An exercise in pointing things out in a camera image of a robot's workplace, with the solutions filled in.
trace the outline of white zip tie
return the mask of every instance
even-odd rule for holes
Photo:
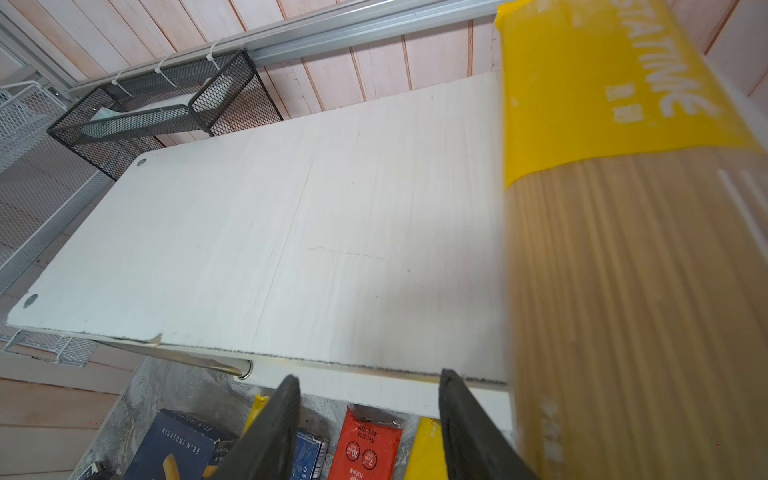
[[[216,44],[217,44],[217,43],[219,43],[221,40],[222,40],[221,38],[219,38],[218,40],[216,40],[216,41],[214,42],[214,44],[210,46],[210,49],[208,50],[208,55],[206,55],[206,56],[205,56],[205,59],[206,59],[206,60],[208,60],[208,61],[212,61],[212,62],[214,63],[214,65],[216,65],[216,69],[217,69],[217,70],[221,70],[221,68],[219,68],[219,64],[218,64],[218,63],[216,63],[216,61],[214,60],[214,47],[215,47],[215,46],[216,46]]]
[[[178,88],[178,85],[176,85],[175,83],[173,83],[173,82],[172,82],[172,80],[171,80],[170,78],[168,78],[168,77],[165,75],[165,73],[163,73],[163,71],[160,69],[160,67],[162,67],[162,66],[163,66],[163,62],[164,62],[164,61],[166,61],[166,60],[168,59],[168,57],[170,57],[171,55],[173,55],[173,54],[172,54],[172,53],[169,53],[168,55],[165,55],[165,56],[163,57],[163,59],[162,59],[162,60],[160,60],[160,63],[159,63],[159,64],[157,64],[157,67],[155,67],[155,68],[154,68],[154,73],[159,73],[159,74],[163,75],[163,78],[165,78],[166,80],[168,80],[168,83],[169,83],[169,84],[173,85],[173,86],[174,86],[174,88]]]
[[[120,71],[118,72],[118,74],[114,76],[114,78],[112,79],[112,84],[113,84],[113,85],[117,85],[118,87],[120,87],[120,89],[121,89],[122,91],[124,91],[126,94],[130,95],[131,97],[133,97],[134,95],[133,95],[131,92],[129,92],[128,90],[126,90],[125,88],[123,88],[123,86],[122,86],[122,85],[120,85],[120,84],[118,83],[118,78],[120,78],[120,75],[122,75],[124,71],[125,71],[125,68],[123,68],[122,70],[120,70]]]

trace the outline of blue box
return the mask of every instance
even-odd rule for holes
[[[293,451],[293,471],[290,480],[320,478],[327,452],[328,442],[318,439],[304,429],[299,429],[296,434],[296,449]]]
[[[162,409],[123,480],[200,480],[213,473],[236,438],[187,413]]]

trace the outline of black mesh basket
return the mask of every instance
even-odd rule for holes
[[[97,114],[103,118],[94,119]],[[136,157],[163,147],[155,135],[202,130],[216,136],[281,120],[240,50],[100,85],[48,133],[117,180]]]

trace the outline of red pasta package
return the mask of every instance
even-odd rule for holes
[[[347,408],[328,480],[389,480],[402,430],[357,418]]]

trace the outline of wire mesh basket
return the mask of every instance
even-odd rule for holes
[[[111,180],[46,134],[66,107],[40,84],[5,85],[0,99],[2,295]],[[17,345],[41,349],[68,365],[84,365],[90,353],[83,353],[95,349],[89,340],[30,333],[4,319],[0,340],[4,351]]]
[[[48,133],[114,180],[155,137],[221,135],[283,120],[245,51],[115,78],[83,97]]]

